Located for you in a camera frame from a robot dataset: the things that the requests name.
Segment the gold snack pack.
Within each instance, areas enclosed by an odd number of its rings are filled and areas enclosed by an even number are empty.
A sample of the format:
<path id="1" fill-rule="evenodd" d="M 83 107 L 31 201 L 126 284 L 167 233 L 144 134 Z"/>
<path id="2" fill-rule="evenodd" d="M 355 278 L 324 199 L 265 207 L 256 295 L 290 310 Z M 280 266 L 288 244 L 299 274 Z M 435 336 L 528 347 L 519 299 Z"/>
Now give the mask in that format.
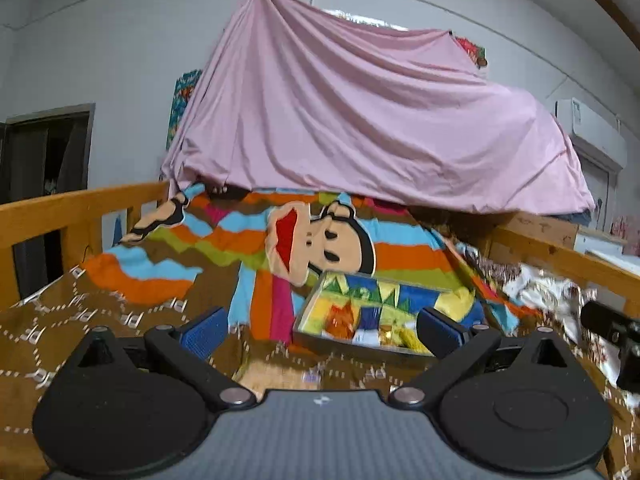
<path id="1" fill-rule="evenodd" d="M 382 347 L 405 348 L 405 339 L 402 336 L 405 327 L 401 325 L 381 325 L 378 329 L 378 343 Z"/>

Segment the orange snack bag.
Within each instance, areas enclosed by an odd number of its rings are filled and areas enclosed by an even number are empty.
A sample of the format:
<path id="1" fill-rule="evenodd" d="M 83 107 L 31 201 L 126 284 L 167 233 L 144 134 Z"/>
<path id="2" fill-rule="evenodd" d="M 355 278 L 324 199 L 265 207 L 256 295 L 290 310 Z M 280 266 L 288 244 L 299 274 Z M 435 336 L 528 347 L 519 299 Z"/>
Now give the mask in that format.
<path id="1" fill-rule="evenodd" d="M 332 304 L 326 315 L 323 330 L 334 339 L 352 340 L 356 332 L 357 315 L 348 300 L 346 304 L 338 306 Z"/>

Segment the blue white snack box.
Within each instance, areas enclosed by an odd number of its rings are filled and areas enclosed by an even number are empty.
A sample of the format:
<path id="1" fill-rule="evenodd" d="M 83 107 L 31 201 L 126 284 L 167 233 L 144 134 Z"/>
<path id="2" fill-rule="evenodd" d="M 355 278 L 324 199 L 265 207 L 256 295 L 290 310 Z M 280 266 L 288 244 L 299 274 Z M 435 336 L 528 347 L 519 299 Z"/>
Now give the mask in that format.
<path id="1" fill-rule="evenodd" d="M 381 307 L 361 307 L 357 327 L 352 337 L 354 344 L 366 347 L 378 347 L 380 345 L 380 317 Z"/>

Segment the floral patterned bedsheet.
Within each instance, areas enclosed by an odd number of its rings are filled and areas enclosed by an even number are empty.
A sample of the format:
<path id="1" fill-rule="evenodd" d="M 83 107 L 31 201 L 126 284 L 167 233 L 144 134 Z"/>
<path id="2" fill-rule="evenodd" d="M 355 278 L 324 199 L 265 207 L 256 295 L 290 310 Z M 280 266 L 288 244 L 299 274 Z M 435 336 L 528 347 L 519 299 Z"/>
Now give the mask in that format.
<path id="1" fill-rule="evenodd" d="M 579 322 L 582 306 L 597 298 L 593 288 L 582 288 L 569 278 L 525 263 L 495 263 L 463 242 L 454 243 L 454 254 L 462 259 L 462 269 L 488 293 L 485 307 L 490 322 L 513 337 L 538 325 L 554 328 L 576 356 L 592 362 L 604 375 L 604 396 L 611 399 L 618 392 L 620 402 L 632 414 L 639 413 L 638 394 L 617 385 L 620 352 Z"/>

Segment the colourful painted tray box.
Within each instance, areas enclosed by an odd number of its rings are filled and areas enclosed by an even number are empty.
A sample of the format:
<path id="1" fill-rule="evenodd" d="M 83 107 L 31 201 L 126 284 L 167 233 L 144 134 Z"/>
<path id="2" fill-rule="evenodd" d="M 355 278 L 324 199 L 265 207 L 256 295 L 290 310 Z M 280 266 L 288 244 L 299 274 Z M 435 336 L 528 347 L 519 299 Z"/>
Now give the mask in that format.
<path id="1" fill-rule="evenodd" d="M 381 325 L 405 327 L 402 336 L 405 348 L 366 347 L 352 340 L 334 339 L 324 330 L 326 315 L 332 304 L 342 306 L 350 300 L 359 318 L 361 307 L 381 307 Z M 374 353 L 397 354 L 408 359 L 428 359 L 434 356 L 419 340 L 416 333 L 418 314 L 423 309 L 435 309 L 465 327 L 485 322 L 484 309 L 474 292 L 464 287 L 456 290 L 438 290 L 394 280 L 382 280 L 363 274 L 326 272 L 314 285 L 293 327 L 296 344 L 317 352 L 345 351 L 363 348 Z"/>

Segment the clear puffed rice snack pack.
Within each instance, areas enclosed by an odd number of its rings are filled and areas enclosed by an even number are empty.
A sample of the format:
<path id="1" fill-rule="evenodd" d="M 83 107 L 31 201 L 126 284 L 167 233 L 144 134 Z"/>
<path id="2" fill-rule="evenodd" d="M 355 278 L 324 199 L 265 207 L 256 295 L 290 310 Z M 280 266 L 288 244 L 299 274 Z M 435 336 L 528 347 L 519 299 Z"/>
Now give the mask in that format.
<path id="1" fill-rule="evenodd" d="M 316 372 L 258 359 L 242 364 L 232 379 L 254 393 L 258 401 L 268 390 L 319 390 L 321 382 Z"/>

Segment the colourful cartoon monkey blanket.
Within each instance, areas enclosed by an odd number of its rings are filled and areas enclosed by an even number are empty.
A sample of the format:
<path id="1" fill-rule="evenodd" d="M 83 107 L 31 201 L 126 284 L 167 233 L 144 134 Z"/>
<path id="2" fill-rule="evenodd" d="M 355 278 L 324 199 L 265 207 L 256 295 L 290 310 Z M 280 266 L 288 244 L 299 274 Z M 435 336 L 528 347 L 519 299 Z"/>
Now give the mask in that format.
<path id="1" fill-rule="evenodd" d="M 294 286 L 270 272 L 267 219 L 273 208 L 288 203 L 320 212 L 333 201 L 331 193 L 215 195 L 194 186 L 176 200 L 143 205 L 131 228 L 123 211 L 103 216 L 102 252 L 85 254 L 59 278 L 1 308 L 2 477 L 43 475 L 46 464 L 32 437 L 32 413 L 93 326 L 137 336 L 156 324 L 189 321 L 222 307 L 232 330 L 249 344 L 288 338 L 317 278 L 309 274 L 305 284 Z M 469 243 L 448 226 L 421 220 L 419 208 L 361 196 L 346 196 L 345 203 L 371 240 L 379 278 L 434 289 L 464 287 L 485 302 L 488 293 L 454 254 L 455 242 Z"/>

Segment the white air conditioner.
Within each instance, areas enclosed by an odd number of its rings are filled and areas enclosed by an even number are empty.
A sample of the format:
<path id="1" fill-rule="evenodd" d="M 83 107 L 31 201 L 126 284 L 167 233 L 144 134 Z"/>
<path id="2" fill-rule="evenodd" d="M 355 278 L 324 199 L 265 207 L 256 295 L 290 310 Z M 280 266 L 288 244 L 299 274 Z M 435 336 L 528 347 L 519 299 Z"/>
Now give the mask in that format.
<path id="1" fill-rule="evenodd" d="M 625 139 L 586 104 L 574 98 L 556 101 L 555 117 L 579 155 L 610 174 L 619 174 L 627 166 Z"/>

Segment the dark doorway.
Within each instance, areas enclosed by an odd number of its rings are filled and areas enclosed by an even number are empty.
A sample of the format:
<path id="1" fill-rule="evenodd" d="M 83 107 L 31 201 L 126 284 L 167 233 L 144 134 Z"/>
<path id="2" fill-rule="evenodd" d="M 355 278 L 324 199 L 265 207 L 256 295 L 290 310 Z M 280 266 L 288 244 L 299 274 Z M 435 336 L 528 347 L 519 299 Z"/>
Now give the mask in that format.
<path id="1" fill-rule="evenodd" d="M 88 188 L 93 104 L 16 116 L 1 125 L 4 204 Z M 61 233 L 34 236 L 10 249 L 21 298 L 63 274 Z"/>

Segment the pink draped sheet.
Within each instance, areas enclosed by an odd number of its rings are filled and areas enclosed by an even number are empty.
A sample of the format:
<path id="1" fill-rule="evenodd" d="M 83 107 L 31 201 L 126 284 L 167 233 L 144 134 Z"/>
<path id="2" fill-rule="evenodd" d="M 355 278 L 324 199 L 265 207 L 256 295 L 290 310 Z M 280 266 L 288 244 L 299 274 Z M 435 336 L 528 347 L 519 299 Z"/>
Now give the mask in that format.
<path id="1" fill-rule="evenodd" d="M 162 171 L 173 188 L 201 179 L 473 214 L 594 206 L 551 113 L 480 76 L 450 32 L 360 25 L 299 0 L 244 0 Z"/>

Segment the colourful wall poster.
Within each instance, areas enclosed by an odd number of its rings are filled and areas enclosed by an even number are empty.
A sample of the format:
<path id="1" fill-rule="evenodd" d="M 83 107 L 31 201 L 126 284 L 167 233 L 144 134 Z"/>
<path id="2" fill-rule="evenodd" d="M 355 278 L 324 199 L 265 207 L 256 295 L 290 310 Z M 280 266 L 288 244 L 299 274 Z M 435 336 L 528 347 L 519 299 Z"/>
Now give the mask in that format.
<path id="1" fill-rule="evenodd" d="M 191 70 L 190 72 L 182 74 L 176 80 L 169 113 L 166 150 L 169 150 L 172 140 L 174 140 L 178 131 L 179 122 L 198 84 L 201 74 L 202 70 Z"/>

